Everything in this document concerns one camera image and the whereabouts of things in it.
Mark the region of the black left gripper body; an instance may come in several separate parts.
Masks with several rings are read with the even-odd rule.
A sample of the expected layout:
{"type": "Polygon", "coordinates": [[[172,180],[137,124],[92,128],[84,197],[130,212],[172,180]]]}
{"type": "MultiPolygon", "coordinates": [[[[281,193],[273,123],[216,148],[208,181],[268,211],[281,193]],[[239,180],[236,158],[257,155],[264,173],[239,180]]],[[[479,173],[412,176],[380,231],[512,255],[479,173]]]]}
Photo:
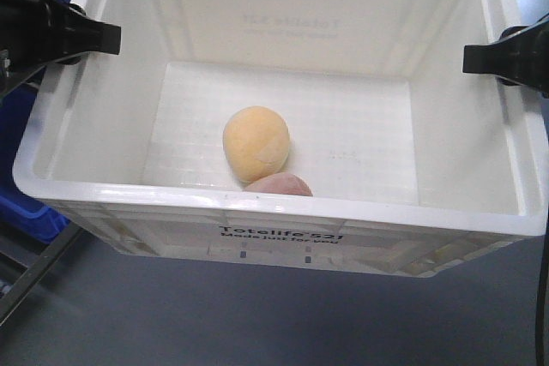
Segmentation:
{"type": "Polygon", "coordinates": [[[67,0],[1,0],[1,94],[6,96],[68,49],[67,0]]]}

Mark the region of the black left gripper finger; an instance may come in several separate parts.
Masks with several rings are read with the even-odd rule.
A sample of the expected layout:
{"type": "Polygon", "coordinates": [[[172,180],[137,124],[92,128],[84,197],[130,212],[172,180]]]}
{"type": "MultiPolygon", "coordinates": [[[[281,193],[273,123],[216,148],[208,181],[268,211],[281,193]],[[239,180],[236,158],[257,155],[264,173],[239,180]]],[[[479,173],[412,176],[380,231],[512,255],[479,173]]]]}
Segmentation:
{"type": "Polygon", "coordinates": [[[110,55],[120,53],[122,28],[89,18],[85,10],[75,3],[69,5],[66,34],[69,39],[70,53],[100,52],[110,55]]]}
{"type": "Polygon", "coordinates": [[[84,57],[84,54],[77,55],[63,55],[60,58],[56,58],[53,62],[60,65],[76,65],[84,57]]]}

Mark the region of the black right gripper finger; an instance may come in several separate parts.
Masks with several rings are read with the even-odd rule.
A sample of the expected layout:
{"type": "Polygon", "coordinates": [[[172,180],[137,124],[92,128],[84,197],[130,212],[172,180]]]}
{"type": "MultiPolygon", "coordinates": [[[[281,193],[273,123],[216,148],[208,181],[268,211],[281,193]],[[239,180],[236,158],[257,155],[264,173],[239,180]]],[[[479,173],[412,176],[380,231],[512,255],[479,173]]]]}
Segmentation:
{"type": "Polygon", "coordinates": [[[465,45],[462,72],[499,77],[510,75],[520,55],[514,36],[521,30],[521,26],[508,27],[497,41],[488,45],[465,45]]]}
{"type": "Polygon", "coordinates": [[[496,79],[498,80],[498,82],[500,82],[501,84],[503,84],[505,86],[520,86],[521,85],[521,83],[519,81],[517,81],[516,79],[505,77],[505,76],[502,76],[502,75],[497,75],[496,79]]]}

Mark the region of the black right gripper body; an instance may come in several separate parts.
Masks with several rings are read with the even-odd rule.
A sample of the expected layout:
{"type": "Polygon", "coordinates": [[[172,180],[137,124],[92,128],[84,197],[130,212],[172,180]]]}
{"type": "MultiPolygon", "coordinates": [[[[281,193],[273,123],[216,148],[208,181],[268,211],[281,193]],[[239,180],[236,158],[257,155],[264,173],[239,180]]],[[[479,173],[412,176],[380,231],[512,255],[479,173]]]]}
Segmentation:
{"type": "Polygon", "coordinates": [[[548,14],[517,33],[518,81],[548,98],[548,14]]]}

